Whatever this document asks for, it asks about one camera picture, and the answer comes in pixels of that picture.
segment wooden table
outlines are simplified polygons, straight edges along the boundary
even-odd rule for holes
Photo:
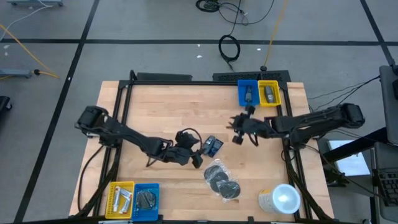
[[[99,93],[97,105],[106,108],[109,113],[113,111],[117,87],[118,82],[103,82]],[[288,83],[288,88],[294,116],[308,113],[303,83]],[[200,169],[195,169],[191,163],[180,166],[162,162],[146,168],[147,156],[127,141],[123,142],[118,181],[159,183],[159,207],[164,220],[245,221],[248,216],[253,216],[255,221],[294,221],[293,215],[265,213],[258,205],[257,196],[260,190],[287,183],[285,163],[280,158],[282,141],[259,139],[259,147],[253,146],[247,136],[241,146],[231,141],[234,132],[226,129],[229,117],[243,111],[238,105],[237,91],[236,86],[134,85],[127,125],[147,136],[165,139],[174,139],[177,131],[187,127],[198,130],[203,139],[211,134],[216,136],[224,145],[215,157],[221,159],[239,180],[239,198],[223,203],[221,197],[216,196],[206,185],[203,170],[212,158],[203,156]],[[119,111],[120,120],[123,108]],[[257,107],[254,117],[262,119],[276,115],[275,108]],[[308,144],[317,146],[315,141]],[[98,138],[88,140],[82,167],[99,146]],[[81,193],[82,206],[98,186],[103,155],[104,150],[91,161],[85,172]],[[326,214],[333,217],[320,156],[311,149],[302,149],[301,155],[308,191]],[[107,194],[106,189],[100,214],[104,214]],[[71,215],[78,211],[76,201],[77,188],[70,209]]]

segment black metal frame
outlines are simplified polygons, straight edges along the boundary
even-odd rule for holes
[[[289,98],[289,91],[287,89],[287,84],[286,81],[282,81],[283,83],[280,84],[281,90],[284,93],[284,100],[285,100],[285,105],[286,105],[286,110],[287,110],[287,115],[292,116],[292,107],[290,105],[290,98]],[[113,118],[117,119],[118,114],[119,114],[119,109],[120,109],[120,103],[121,103],[121,96],[125,88],[127,88],[127,94],[126,94],[126,99],[124,101],[124,108],[123,108],[123,114],[122,114],[122,124],[126,124],[127,121],[127,114],[129,111],[130,107],[130,99],[131,99],[131,94],[132,94],[132,88],[134,85],[214,85],[214,86],[236,86],[237,82],[215,82],[215,81],[190,81],[190,82],[180,82],[180,81],[139,81],[137,80],[137,77],[135,73],[131,70],[130,72],[130,79],[129,80],[120,80],[119,85],[118,85],[118,92],[116,94],[116,101],[115,101],[115,106],[114,106],[114,111],[113,111]],[[282,107],[279,105],[277,107],[277,114],[278,116],[283,115]],[[288,169],[289,166],[291,166],[291,161],[290,161],[290,143],[289,141],[282,140],[282,145],[284,148],[284,156],[285,156],[285,164],[286,168]],[[103,161],[103,166],[101,168],[101,175],[100,175],[100,180],[99,180],[99,189],[93,194],[93,197],[89,201],[89,210],[85,210],[83,207],[84,212],[78,213],[76,216],[66,218],[66,219],[59,219],[59,220],[46,220],[46,221],[39,221],[39,222],[26,222],[26,223],[98,223],[101,220],[106,220],[104,216],[98,216],[100,205],[101,205],[101,197],[96,197],[98,195],[102,195],[103,190],[107,186],[107,184],[110,181],[115,181],[117,174],[118,174],[118,167],[119,167],[119,161],[121,157],[121,148],[122,148],[122,140],[119,142],[119,146],[115,149],[115,157],[114,157],[114,162],[109,170],[108,173],[106,171],[108,170],[109,166],[109,159],[111,155],[111,148],[106,148],[106,152],[104,155],[104,161]],[[303,165],[301,161],[301,155],[300,151],[295,150],[294,151],[294,156],[296,158],[296,168],[297,168],[297,175],[300,181],[302,182],[303,186],[307,188],[306,183],[305,183],[305,176],[304,176],[304,171],[303,171]],[[289,184],[294,186],[294,181],[292,179],[292,176],[289,172],[287,172],[288,175],[288,181]],[[309,202],[307,201],[306,198],[303,197],[303,206],[305,210],[305,218],[300,217],[299,211],[294,213],[294,218],[295,222],[300,222],[300,223],[335,223],[334,220],[314,220],[312,217],[312,210],[310,208]],[[93,216],[92,217],[87,217],[91,208],[94,207],[93,210]],[[271,224],[271,222],[255,222],[253,217],[248,217],[248,220],[246,222],[237,222],[237,221],[200,221],[200,220],[184,220],[184,221],[174,221],[174,220],[163,220],[163,216],[159,215],[159,219],[155,222],[143,222],[144,223],[156,223],[156,224],[162,224],[162,223],[186,223],[186,224],[191,224],[191,223],[201,223],[201,222],[206,222],[206,223],[222,223],[222,224]]]

